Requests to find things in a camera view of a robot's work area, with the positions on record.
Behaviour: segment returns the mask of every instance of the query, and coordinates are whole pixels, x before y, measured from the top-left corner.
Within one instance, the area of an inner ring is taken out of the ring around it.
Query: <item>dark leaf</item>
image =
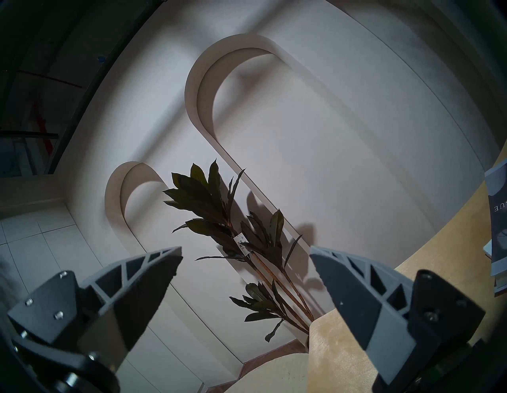
[[[283,214],[280,210],[277,210],[272,216],[269,222],[269,237],[273,245],[280,243],[280,237],[282,236],[283,229]]]
[[[269,246],[269,237],[268,237],[268,233],[266,232],[266,228],[264,228],[262,223],[257,221],[254,217],[246,216],[246,218],[248,218],[248,221],[250,221],[250,223],[252,224],[253,229],[255,230],[255,234],[257,235],[259,240],[262,242],[264,247],[268,247]]]
[[[273,331],[270,334],[268,334],[266,337],[264,337],[264,339],[267,342],[269,342],[269,340],[271,340],[273,338],[273,336],[276,333],[276,330],[280,327],[280,325],[282,324],[282,322],[283,322],[283,319],[281,319],[280,322],[276,324],[275,328],[273,329]]]
[[[180,189],[184,190],[190,198],[213,205],[211,194],[199,180],[181,175],[179,185]]]
[[[263,300],[267,300],[267,298],[261,293],[261,291],[259,291],[259,287],[257,286],[257,284],[254,284],[254,283],[247,284],[245,289],[246,289],[246,292],[252,298],[257,300],[258,302],[262,302]]]
[[[240,306],[240,307],[243,307],[243,308],[248,308],[249,310],[252,310],[252,311],[255,311],[253,308],[252,308],[252,305],[248,304],[248,303],[245,303],[243,302],[242,300],[239,300],[239,299],[236,299],[236,298],[233,298],[232,296],[229,296],[229,299],[231,299],[234,304]]]
[[[220,193],[220,174],[216,160],[209,167],[208,190],[217,209],[223,209],[222,195]]]
[[[252,322],[254,320],[280,318],[278,315],[270,314],[268,312],[254,312],[249,314],[245,318],[245,322]]]
[[[285,314],[285,308],[283,306],[283,298],[278,293],[278,289],[276,289],[275,280],[273,280],[273,283],[271,284],[271,291],[273,292],[273,295],[275,295],[275,300],[278,302],[278,305],[280,306],[282,312]]]
[[[192,164],[192,168],[190,168],[190,177],[198,180],[206,189],[208,189],[206,175],[199,165]]]
[[[179,173],[174,173],[174,172],[172,173],[172,182],[174,183],[174,186],[176,188],[179,188],[179,177],[180,176],[183,176],[183,175],[181,175]]]
[[[231,181],[229,182],[229,188],[227,190],[227,200],[229,200],[229,197],[231,196],[232,180],[234,180],[234,178],[232,178]]]
[[[282,248],[281,245],[278,247],[269,247],[264,250],[264,258],[275,265],[279,270],[282,270]]]
[[[271,297],[268,289],[264,286],[264,284],[259,283],[258,287],[259,291],[261,291],[261,293],[264,295],[266,299],[273,301],[273,298]]]
[[[231,237],[231,235],[227,233],[227,229],[224,227],[205,220],[190,220],[187,221],[187,226],[192,232],[204,236],[210,236],[222,247],[233,249],[236,251],[236,254],[241,254],[241,250],[239,249],[238,245]]]
[[[245,221],[241,221],[241,232],[248,240],[248,243],[253,244],[259,249],[265,248],[264,243],[259,239],[259,237],[253,232],[253,230],[248,226]]]
[[[196,261],[200,261],[201,259],[236,259],[238,261],[242,261],[244,262],[244,258],[236,258],[236,257],[219,257],[219,256],[216,256],[216,257],[200,257],[200,258],[197,258]]]
[[[236,183],[234,183],[234,187],[232,188],[229,198],[227,199],[226,217],[228,219],[231,219],[231,209],[232,209],[232,203],[234,202],[234,195],[236,194],[236,189],[238,188],[239,179],[241,178],[241,175],[243,174],[243,172],[245,172],[245,169],[239,173],[238,178],[236,179]]]
[[[181,229],[181,228],[188,228],[188,225],[187,223],[184,223],[182,226],[180,227],[177,227],[174,231],[172,231],[173,233],[176,232],[178,229]]]
[[[260,255],[264,256],[264,250],[262,248],[258,248],[254,246],[252,243],[240,243],[240,244],[245,246],[250,251],[255,251],[256,253],[259,253]]]
[[[255,311],[277,311],[277,307],[271,300],[263,300],[252,305],[252,310]]]
[[[294,248],[296,247],[296,244],[298,244],[298,241],[299,241],[299,239],[301,239],[302,236],[303,235],[299,235],[299,237],[296,240],[294,240],[294,243],[292,243],[291,249],[288,251],[287,257],[285,258],[285,263],[283,265],[284,269],[287,266],[288,259],[291,257],[292,251],[294,251]]]
[[[185,190],[179,190],[176,188],[165,190],[164,194],[170,196],[172,199],[174,199],[175,202],[178,203],[178,206],[175,206],[174,204],[169,204],[166,202],[170,206],[174,206],[180,210],[192,211],[196,215],[213,223],[217,224],[225,223],[223,214],[221,213],[221,211],[215,208],[215,206],[210,200],[203,201],[194,199]]]
[[[257,302],[257,300],[249,298],[248,296],[245,296],[245,295],[243,295],[243,299],[245,299],[245,302],[247,302],[248,304],[253,304],[253,303]]]

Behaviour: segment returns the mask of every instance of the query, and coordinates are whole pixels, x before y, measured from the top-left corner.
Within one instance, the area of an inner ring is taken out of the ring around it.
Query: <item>plant stem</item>
[[[228,222],[227,223],[227,227],[229,228],[229,230],[231,231],[231,233],[233,234],[234,237],[236,237],[238,235],[238,233],[236,232],[236,230],[234,229],[234,227],[232,226],[232,223],[231,222]],[[310,316],[307,314],[308,311],[306,311],[306,309],[304,308],[304,306],[302,306],[297,300],[296,298],[294,297],[293,294],[290,293],[290,291],[280,282],[280,280],[273,274],[273,272],[266,266],[266,264],[264,262],[261,261],[261,259],[257,256],[256,253],[254,252],[251,252],[250,255],[254,256],[257,261],[264,267],[264,269],[266,269],[266,271],[269,273],[269,275],[276,281],[276,283],[278,284],[278,286],[280,286],[280,288],[283,289],[283,291],[290,297],[290,299],[305,313],[305,315],[310,318],[311,321],[313,321],[313,316],[311,315],[310,313]],[[262,272],[257,268],[257,266],[255,266],[255,264],[252,262],[252,268],[254,268],[255,272],[259,275],[259,277],[262,279],[262,281],[264,281],[264,283],[266,284],[266,286],[271,289],[271,283],[268,281],[268,279],[265,277],[264,274],[262,274]],[[299,330],[301,330],[302,332],[306,333],[306,334],[310,334],[310,328],[308,327],[308,325],[303,321],[303,319],[298,315],[297,312],[295,312],[292,307],[290,307],[287,302],[283,299],[283,302],[284,302],[284,305],[286,307],[287,310],[289,310],[289,312],[293,315],[294,318],[296,318],[296,320],[301,324],[301,326],[303,326],[306,330],[303,330],[303,328],[301,328],[297,323],[295,323],[293,320],[291,320],[290,318],[286,319],[287,322],[289,322],[291,325],[295,326],[296,328],[298,328]]]
[[[301,299],[301,301],[303,302],[305,308],[306,308],[306,311],[309,312],[311,318],[310,320],[311,321],[314,321],[315,318],[313,317],[313,314],[312,312],[310,311],[310,308],[308,307],[308,305],[306,304],[305,302],[305,298],[303,298],[303,295],[301,295],[301,293],[298,291],[298,289],[296,288],[296,286],[294,285],[294,283],[292,282],[291,278],[288,276],[287,272],[285,270],[282,271],[283,275],[285,276],[285,278],[287,279],[287,281],[289,282],[289,284],[291,284],[291,287],[293,288],[293,290],[298,294],[298,297]]]
[[[255,252],[252,252],[251,253],[255,259],[257,260],[257,262],[259,262],[261,264],[261,266],[266,269],[266,271],[269,273],[269,275],[271,276],[271,278],[273,278],[273,280],[276,281],[276,283],[280,286],[280,288],[283,289],[283,291],[287,294],[287,296],[290,297],[290,299],[294,302],[294,304],[296,304],[300,309],[301,311],[303,311],[305,313],[305,315],[310,319],[310,321],[313,322],[314,318],[312,317],[312,315],[305,309],[305,307],[300,303],[298,302],[298,300],[294,297],[294,295],[285,287],[285,285],[283,285],[280,280],[278,279],[278,277],[276,277],[273,272],[269,269],[269,267],[266,266],[266,264],[264,262],[262,262],[261,258],[259,258],[257,256],[257,254]]]
[[[269,283],[268,279],[265,277],[265,275],[262,274],[262,272],[256,267],[255,269],[256,273],[259,275],[259,277],[262,279],[262,281],[264,281],[264,283],[266,284],[266,286],[271,289],[271,284]],[[298,320],[298,322],[301,324],[301,326],[303,326],[306,330],[309,331],[309,327],[308,325],[301,319],[301,317],[298,315],[297,312],[295,312],[292,307],[290,307],[287,302],[285,301],[285,299],[282,299],[283,300],[283,303],[284,303],[284,306],[287,310],[289,310],[289,312],[293,315],[294,318],[296,318]]]

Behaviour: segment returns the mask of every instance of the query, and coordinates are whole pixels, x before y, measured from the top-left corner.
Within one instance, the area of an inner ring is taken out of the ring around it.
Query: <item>wooden surface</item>
[[[507,157],[504,146],[497,163]],[[471,339],[488,339],[507,303],[493,296],[491,261],[482,247],[491,239],[488,194],[483,182],[451,221],[396,270],[412,280],[429,269],[478,303],[486,315]],[[310,326],[308,392],[371,392],[377,371],[336,309]]]
[[[243,368],[241,369],[241,373],[239,374],[239,379],[243,378],[250,371],[255,370],[257,367],[262,366],[264,363],[267,363],[271,360],[281,358],[282,356],[286,356],[292,353],[306,353],[306,348],[299,340],[293,340],[288,344],[282,345],[264,355],[258,356],[255,359],[249,360],[243,364]],[[231,381],[228,383],[224,383],[219,386],[210,387],[206,393],[224,393],[227,391],[232,385],[234,385],[236,381]]]
[[[308,354],[293,353],[250,371],[227,393],[306,393]]]

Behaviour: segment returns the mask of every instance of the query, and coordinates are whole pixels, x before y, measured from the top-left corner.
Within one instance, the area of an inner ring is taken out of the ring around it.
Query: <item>wooden table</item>
[[[503,147],[497,163],[507,157]],[[488,339],[507,294],[493,296],[491,261],[483,246],[491,239],[488,194],[483,182],[447,225],[396,270],[415,278],[429,269],[465,293],[485,311],[483,321],[471,339]],[[308,392],[371,392],[377,371],[358,345],[338,311],[327,313],[310,326]]]

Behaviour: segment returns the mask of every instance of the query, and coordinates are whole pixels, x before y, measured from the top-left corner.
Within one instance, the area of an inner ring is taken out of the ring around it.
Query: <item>arch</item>
[[[140,164],[138,161],[129,161],[118,166],[113,173],[111,173],[104,193],[104,210],[107,220],[122,246],[125,247],[131,256],[143,254],[146,251],[125,221],[120,195],[125,176],[138,164]]]
[[[206,140],[217,151],[217,153],[220,154],[223,160],[233,169],[233,171],[236,172],[236,174],[241,171],[241,168],[229,155],[229,153],[218,143],[218,141],[213,137],[209,130],[204,127],[201,121],[198,110],[198,95],[199,88],[201,87],[201,82],[213,64],[231,52],[248,48],[255,48],[269,52],[280,58],[280,60],[286,63],[298,74],[304,76],[309,75],[309,71],[307,69],[299,64],[292,56],[290,56],[276,43],[266,37],[253,33],[236,34],[230,37],[226,37],[211,45],[201,54],[201,56],[199,56],[197,61],[192,66],[187,77],[187,82],[185,84],[185,108],[192,124],[204,136],[204,138],[206,138]],[[268,197],[266,197],[266,195],[259,189],[259,187],[255,185],[255,183],[248,177],[248,175],[244,174],[241,179],[251,189],[255,196],[271,211],[271,213],[274,213],[277,210],[275,205],[268,199]],[[287,220],[285,221],[285,229],[294,239],[299,236],[296,229]],[[310,246],[303,238],[299,240],[299,245],[307,254],[310,252]]]

